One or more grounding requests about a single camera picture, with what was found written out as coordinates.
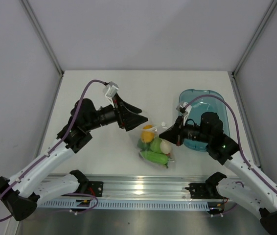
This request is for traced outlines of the green bell pepper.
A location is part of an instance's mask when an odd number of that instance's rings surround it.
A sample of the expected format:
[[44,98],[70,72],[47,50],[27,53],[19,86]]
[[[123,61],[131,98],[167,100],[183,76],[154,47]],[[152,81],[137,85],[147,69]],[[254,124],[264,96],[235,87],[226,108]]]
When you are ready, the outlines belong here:
[[142,142],[141,140],[138,141],[137,146],[142,151],[148,151],[148,150],[150,150],[150,143],[145,143],[145,142]]

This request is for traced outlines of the light green round squash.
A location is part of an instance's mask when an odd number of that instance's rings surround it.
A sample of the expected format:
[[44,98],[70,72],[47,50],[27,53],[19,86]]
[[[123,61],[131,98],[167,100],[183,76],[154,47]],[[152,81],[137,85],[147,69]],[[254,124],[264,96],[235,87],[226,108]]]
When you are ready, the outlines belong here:
[[155,153],[162,153],[161,142],[162,142],[161,138],[159,137],[154,138],[153,141],[150,143],[150,150]]

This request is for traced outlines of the light green gourd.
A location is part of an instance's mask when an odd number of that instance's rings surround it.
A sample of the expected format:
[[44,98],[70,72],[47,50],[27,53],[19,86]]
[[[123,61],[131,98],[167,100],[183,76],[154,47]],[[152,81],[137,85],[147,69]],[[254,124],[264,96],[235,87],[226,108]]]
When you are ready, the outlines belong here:
[[139,154],[144,159],[159,165],[166,165],[168,163],[168,157],[163,153],[155,153],[153,151],[141,151]]

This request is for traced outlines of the yellow lemon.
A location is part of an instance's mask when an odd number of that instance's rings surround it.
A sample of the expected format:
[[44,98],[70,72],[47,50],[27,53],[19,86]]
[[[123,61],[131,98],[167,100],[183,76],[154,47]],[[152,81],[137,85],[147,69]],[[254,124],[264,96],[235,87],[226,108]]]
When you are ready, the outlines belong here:
[[150,130],[151,128],[153,128],[152,125],[146,125],[143,127],[140,137],[143,143],[150,143],[154,139],[155,133]]

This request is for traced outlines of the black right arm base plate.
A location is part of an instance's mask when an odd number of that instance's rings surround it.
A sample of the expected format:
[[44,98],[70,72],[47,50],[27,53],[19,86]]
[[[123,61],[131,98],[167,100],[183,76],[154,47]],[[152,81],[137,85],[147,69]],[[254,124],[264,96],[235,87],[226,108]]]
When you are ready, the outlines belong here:
[[185,187],[192,199],[223,199],[216,186],[207,183],[190,183]]

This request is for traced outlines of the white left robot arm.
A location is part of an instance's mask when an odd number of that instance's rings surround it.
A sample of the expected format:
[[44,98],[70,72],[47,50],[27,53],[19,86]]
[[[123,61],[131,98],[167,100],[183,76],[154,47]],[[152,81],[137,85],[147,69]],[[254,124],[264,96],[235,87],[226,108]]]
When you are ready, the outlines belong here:
[[112,97],[110,105],[98,110],[90,99],[81,98],[71,110],[67,125],[44,154],[10,178],[0,177],[0,201],[16,221],[22,221],[46,201],[63,195],[90,193],[89,180],[80,170],[72,170],[47,183],[43,180],[92,139],[92,130],[117,123],[120,129],[131,131],[148,121],[141,113],[140,108],[128,104],[118,94]]

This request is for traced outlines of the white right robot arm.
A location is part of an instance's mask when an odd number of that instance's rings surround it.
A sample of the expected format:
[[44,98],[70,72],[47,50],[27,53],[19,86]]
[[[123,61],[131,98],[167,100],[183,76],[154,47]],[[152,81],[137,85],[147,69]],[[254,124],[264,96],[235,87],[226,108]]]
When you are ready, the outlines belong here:
[[237,186],[236,181],[217,172],[207,179],[206,194],[234,201],[257,217],[269,234],[277,235],[277,184],[245,157],[240,145],[224,133],[223,123],[216,113],[203,113],[199,125],[187,124],[179,116],[160,138],[177,146],[185,139],[206,143],[208,154],[243,183]]

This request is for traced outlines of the clear zip top bag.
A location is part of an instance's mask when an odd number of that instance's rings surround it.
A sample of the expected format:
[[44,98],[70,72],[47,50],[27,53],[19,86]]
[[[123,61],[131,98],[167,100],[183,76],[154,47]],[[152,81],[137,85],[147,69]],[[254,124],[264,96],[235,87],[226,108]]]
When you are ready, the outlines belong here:
[[129,131],[129,137],[138,153],[138,157],[153,167],[173,168],[176,159],[173,144],[162,139],[160,134],[168,129],[164,121],[154,121],[147,117],[147,121]]

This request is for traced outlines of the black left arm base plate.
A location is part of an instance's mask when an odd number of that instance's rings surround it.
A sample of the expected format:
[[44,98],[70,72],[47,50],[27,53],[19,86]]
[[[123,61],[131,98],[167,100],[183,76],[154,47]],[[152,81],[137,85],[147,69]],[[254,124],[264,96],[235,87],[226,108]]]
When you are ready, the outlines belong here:
[[104,183],[102,181],[88,181],[83,183],[79,192],[83,194],[91,194],[96,197],[102,197]]

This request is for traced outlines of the white garlic bulb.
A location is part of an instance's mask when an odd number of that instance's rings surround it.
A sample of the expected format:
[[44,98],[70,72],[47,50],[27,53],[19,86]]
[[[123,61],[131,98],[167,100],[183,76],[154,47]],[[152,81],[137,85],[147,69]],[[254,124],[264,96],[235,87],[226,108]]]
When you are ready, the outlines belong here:
[[171,143],[166,140],[162,140],[160,143],[160,150],[163,154],[169,154],[172,150]]

